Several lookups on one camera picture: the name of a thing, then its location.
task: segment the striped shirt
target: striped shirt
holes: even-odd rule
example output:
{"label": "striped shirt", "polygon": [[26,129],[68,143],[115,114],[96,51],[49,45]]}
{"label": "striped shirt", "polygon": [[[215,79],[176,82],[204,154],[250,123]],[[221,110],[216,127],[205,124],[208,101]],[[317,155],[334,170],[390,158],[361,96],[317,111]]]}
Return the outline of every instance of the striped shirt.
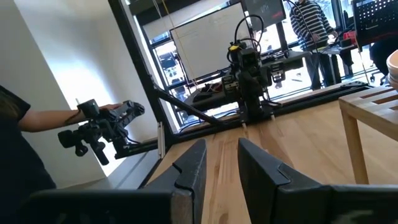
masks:
{"label": "striped shirt", "polygon": [[296,3],[297,7],[293,7],[290,11],[290,21],[292,22],[293,31],[296,33],[301,48],[314,47],[311,34],[318,34],[320,36],[320,42],[326,42],[328,40],[328,34],[334,31],[334,29],[329,25],[328,19],[323,13],[321,7],[310,0],[305,0],[302,3]]}

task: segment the black shirt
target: black shirt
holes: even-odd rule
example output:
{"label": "black shirt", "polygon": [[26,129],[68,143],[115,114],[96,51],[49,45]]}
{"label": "black shirt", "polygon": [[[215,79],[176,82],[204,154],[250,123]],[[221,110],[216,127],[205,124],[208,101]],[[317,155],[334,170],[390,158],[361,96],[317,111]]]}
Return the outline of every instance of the black shirt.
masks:
{"label": "black shirt", "polygon": [[53,189],[55,184],[42,160],[18,128],[19,120],[25,116],[30,105],[1,85],[0,91],[18,107],[15,118],[0,113],[0,218],[6,218],[15,215],[30,194]]}

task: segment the hand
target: hand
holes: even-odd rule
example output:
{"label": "hand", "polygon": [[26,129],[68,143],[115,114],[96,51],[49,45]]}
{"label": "hand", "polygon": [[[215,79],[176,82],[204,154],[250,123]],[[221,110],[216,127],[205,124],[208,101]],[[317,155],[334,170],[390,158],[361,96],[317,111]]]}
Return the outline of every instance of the hand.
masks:
{"label": "hand", "polygon": [[330,33],[331,35],[333,35],[335,38],[338,37],[338,33],[334,30]]}
{"label": "hand", "polygon": [[101,106],[99,109],[100,110],[114,110],[114,109],[120,107],[121,105],[122,105],[122,103],[116,103],[116,104],[112,104],[112,105]]}
{"label": "hand", "polygon": [[315,42],[318,42],[321,39],[321,37],[318,34],[312,34],[312,38]]}

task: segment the red object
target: red object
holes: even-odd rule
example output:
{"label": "red object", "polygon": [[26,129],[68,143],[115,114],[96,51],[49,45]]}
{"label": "red object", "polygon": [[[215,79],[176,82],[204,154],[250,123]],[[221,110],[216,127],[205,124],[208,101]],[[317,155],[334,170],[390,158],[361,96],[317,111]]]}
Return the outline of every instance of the red object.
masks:
{"label": "red object", "polygon": [[351,42],[356,45],[356,39],[355,39],[355,31],[347,32],[344,33],[343,38],[346,39],[351,39]]}

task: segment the black sleeve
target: black sleeve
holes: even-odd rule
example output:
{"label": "black sleeve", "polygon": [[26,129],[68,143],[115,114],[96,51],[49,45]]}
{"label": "black sleeve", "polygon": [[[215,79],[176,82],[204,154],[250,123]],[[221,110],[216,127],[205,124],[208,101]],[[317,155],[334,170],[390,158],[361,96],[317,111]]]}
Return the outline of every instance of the black sleeve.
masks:
{"label": "black sleeve", "polygon": [[8,98],[14,103],[18,108],[18,121],[21,120],[26,112],[30,109],[30,104],[26,103],[23,99],[19,98],[17,95],[13,94],[6,88],[0,85],[0,91],[2,91]]}

